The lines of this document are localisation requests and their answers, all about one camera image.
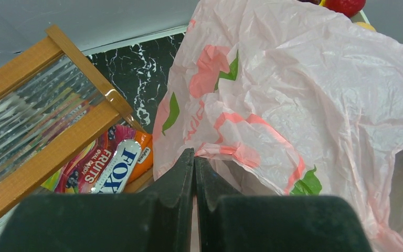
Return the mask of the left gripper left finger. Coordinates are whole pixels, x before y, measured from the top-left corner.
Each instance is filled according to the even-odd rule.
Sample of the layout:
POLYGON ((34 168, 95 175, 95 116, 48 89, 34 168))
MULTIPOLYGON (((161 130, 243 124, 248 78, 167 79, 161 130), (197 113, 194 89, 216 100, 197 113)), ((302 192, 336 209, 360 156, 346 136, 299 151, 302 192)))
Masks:
POLYGON ((139 193, 38 194, 9 218, 0 251, 189 251, 194 150, 139 193))

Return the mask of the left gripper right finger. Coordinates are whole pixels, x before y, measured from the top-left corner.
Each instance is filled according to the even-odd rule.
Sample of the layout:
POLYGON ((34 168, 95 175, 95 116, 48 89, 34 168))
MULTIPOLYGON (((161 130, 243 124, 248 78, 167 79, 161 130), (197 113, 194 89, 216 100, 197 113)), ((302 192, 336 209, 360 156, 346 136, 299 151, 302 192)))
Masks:
POLYGON ((194 174, 201 251, 371 251, 342 198, 245 196, 200 157, 194 174))

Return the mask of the pink plastic grocery bag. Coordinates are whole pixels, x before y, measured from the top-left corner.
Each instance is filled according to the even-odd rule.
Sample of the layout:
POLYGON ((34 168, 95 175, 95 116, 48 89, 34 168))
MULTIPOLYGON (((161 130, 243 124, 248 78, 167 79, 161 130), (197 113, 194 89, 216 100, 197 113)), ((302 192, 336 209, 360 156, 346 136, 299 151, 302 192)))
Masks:
POLYGON ((336 195, 403 251, 403 45, 299 1, 200 1, 153 128, 153 176, 192 148, 252 194, 336 195))

